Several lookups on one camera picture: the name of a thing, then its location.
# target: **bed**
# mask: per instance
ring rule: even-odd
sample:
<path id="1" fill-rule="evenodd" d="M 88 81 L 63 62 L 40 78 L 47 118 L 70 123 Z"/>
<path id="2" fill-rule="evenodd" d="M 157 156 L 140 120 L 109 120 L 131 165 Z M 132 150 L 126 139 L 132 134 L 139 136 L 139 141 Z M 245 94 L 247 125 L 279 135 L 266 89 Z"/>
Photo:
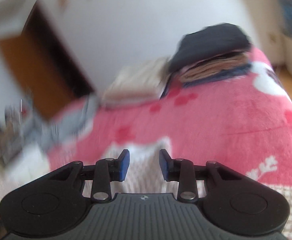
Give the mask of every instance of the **bed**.
<path id="1" fill-rule="evenodd" d="M 176 192 L 176 183 L 162 179 L 159 149 L 196 165 L 216 160 L 287 198 L 291 215 L 284 234 L 292 239 L 292 102 L 259 49 L 252 49 L 250 60 L 252 69 L 246 76 L 189 88 L 174 80 L 159 101 L 101 108 L 80 136 L 47 153 L 49 169 L 74 160 L 93 164 L 128 148 L 127 179 L 113 183 L 113 193 Z M 81 104 L 78 101 L 63 114 Z M 198 190 L 205 194 L 201 182 Z M 89 183 L 84 194 L 88 192 Z"/>

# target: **white flower pattern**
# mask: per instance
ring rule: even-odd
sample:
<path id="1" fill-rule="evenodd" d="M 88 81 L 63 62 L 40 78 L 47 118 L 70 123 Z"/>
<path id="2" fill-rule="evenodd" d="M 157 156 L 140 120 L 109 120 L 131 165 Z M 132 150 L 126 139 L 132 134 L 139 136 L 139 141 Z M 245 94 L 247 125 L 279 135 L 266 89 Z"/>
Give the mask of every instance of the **white flower pattern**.
<path id="1" fill-rule="evenodd" d="M 258 76 L 254 78 L 253 86 L 265 94 L 272 96 L 286 96 L 290 100 L 286 91 L 267 74 L 267 71 L 273 72 L 273 69 L 266 63 L 260 61 L 254 61 L 252 63 L 251 72 L 258 74 Z"/>
<path id="2" fill-rule="evenodd" d="M 259 167 L 256 169 L 252 169 L 251 171 L 246 172 L 246 176 L 253 179 L 259 180 L 262 175 L 267 172 L 276 171 L 277 170 L 278 161 L 276 161 L 275 156 L 270 155 L 265 159 L 264 162 L 259 164 Z"/>

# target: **logo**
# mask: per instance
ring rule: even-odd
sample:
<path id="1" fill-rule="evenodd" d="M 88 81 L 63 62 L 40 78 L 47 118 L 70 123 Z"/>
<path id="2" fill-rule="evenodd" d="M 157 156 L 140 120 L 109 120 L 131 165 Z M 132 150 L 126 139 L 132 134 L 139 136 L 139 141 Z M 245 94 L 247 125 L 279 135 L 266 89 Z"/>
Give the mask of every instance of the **logo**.
<path id="1" fill-rule="evenodd" d="M 144 195 L 144 196 L 141 196 L 141 200 L 147 200 L 148 199 L 148 197 L 146 196 L 146 195 Z"/>

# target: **brown door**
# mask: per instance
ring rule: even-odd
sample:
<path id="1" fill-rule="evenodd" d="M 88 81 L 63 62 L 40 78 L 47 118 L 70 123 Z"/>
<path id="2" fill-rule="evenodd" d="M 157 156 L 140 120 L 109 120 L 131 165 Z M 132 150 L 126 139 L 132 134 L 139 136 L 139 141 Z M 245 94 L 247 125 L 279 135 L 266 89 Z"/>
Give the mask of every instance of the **brown door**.
<path id="1" fill-rule="evenodd" d="M 76 98 L 49 55 L 27 31 L 20 36 L 0 38 L 0 52 L 25 93 L 31 93 L 43 118 L 49 120 Z"/>

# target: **folded blanket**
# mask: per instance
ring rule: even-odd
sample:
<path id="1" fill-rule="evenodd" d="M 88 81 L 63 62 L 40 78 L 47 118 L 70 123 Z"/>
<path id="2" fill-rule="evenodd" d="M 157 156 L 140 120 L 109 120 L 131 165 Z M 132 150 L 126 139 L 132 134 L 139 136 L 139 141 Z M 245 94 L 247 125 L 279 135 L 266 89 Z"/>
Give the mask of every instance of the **folded blanket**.
<path id="1" fill-rule="evenodd" d="M 216 57 L 213 60 L 200 62 L 185 73 L 181 74 L 179 80 L 182 83 L 192 82 L 198 79 L 213 76 L 222 70 L 230 70 L 237 66 L 247 64 L 248 55 L 240 53 L 232 57 Z"/>
<path id="2" fill-rule="evenodd" d="M 169 57 L 148 60 L 120 71 L 102 96 L 102 105 L 116 106 L 158 100 L 169 79 Z"/>
<path id="3" fill-rule="evenodd" d="M 202 78 L 202 79 L 197 79 L 197 80 L 194 80 L 192 82 L 185 82 L 185 83 L 183 83 L 183 87 L 196 86 L 199 84 L 216 82 L 216 81 L 224 80 L 227 78 L 232 78 L 235 76 L 246 75 L 249 73 L 250 68 L 251 68 L 251 64 L 248 63 L 248 64 L 238 66 L 238 67 L 233 68 L 233 69 L 222 70 L 213 76 L 209 76 L 209 77 Z"/>
<path id="4" fill-rule="evenodd" d="M 169 72 L 218 55 L 249 49 L 249 40 L 238 26 L 229 23 L 210 26 L 184 36 L 170 61 Z"/>

